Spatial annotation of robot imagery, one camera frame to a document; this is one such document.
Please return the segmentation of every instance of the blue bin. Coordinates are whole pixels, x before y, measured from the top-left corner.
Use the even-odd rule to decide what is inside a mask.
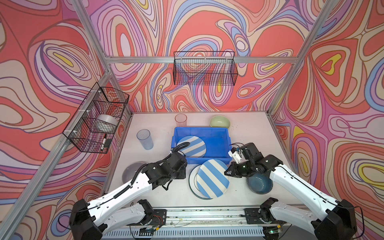
[[[176,127],[172,137],[171,147],[186,136],[196,136],[205,142],[207,151],[204,157],[187,157],[188,164],[203,164],[212,158],[223,161],[226,165],[232,160],[228,155],[231,150],[231,138],[225,127]]]

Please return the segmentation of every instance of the wire mesh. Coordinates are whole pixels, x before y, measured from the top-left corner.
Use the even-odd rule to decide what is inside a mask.
[[[80,120],[66,137],[81,151],[107,153],[128,104],[129,95],[110,87],[99,87]],[[98,119],[112,116],[117,124]]]
[[[174,52],[174,84],[234,86],[238,72],[233,56],[230,51]]]

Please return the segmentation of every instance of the colorful backdrop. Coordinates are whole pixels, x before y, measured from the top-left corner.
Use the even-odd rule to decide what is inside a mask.
[[[103,73],[70,1],[0,0],[0,221]],[[108,154],[68,147],[13,239],[70,238],[57,216],[100,194],[126,120]]]
[[[361,206],[371,240],[384,239],[383,37],[383,1],[340,1],[273,114],[300,176]]]
[[[109,56],[173,56],[233,50],[236,56],[296,56],[322,0],[84,1]],[[133,111],[267,110],[290,64],[237,65],[233,86],[174,86],[173,64],[114,64]]]

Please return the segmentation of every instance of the blue bowl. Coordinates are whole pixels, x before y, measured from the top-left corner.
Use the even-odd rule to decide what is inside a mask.
[[[255,173],[251,177],[247,177],[248,186],[257,194],[266,194],[272,190],[273,181],[260,173]]]

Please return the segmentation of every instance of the hanging wire basket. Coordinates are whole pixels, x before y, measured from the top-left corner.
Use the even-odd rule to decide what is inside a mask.
[[[128,94],[116,88],[97,86],[94,98],[75,127],[63,132],[81,152],[108,152],[129,100]]]
[[[238,76],[234,51],[175,51],[175,85],[232,85]]]

